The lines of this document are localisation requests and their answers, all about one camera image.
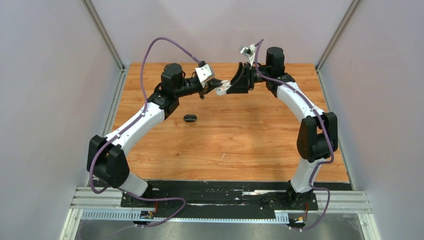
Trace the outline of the white earbud charging case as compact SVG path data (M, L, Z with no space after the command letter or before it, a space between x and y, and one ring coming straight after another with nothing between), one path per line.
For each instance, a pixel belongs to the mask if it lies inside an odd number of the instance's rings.
M221 86L217 87L214 91L218 96L223 96L227 94L227 90L231 87L231 82L229 80L223 80Z

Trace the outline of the black earbud charging case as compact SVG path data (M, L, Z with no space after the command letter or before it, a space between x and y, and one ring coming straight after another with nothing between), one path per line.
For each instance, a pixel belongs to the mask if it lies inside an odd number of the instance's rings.
M195 114L186 114L183 116L183 120L187 123L194 123L197 119L198 117Z

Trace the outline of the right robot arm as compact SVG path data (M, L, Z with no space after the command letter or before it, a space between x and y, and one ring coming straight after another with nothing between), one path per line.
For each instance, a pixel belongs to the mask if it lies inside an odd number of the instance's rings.
M338 149L338 119L333 112L325 112L315 105L285 71L282 48L268 48L265 64L256 62L256 50L256 44L241 47L240 53L248 61L239 63L236 74L223 84L222 90L228 95L247 94L256 83L265 83L299 121L296 146L300 161L281 202L291 209L302 210L313 200L318 171L334 161L334 152Z

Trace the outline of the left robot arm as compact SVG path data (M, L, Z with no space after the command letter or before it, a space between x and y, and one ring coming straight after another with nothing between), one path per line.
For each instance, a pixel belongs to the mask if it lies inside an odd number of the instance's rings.
M228 80L215 78L211 66L205 63L195 68L190 78L180 64L167 64L160 76L161 82L145 105L115 131L102 137L95 135L89 141L87 171L108 187L120 189L134 195L140 206L149 206L153 193L146 180L130 171L126 156L131 149L153 127L166 120L179 106L179 98L192 94L205 94L215 91L225 93L230 87Z

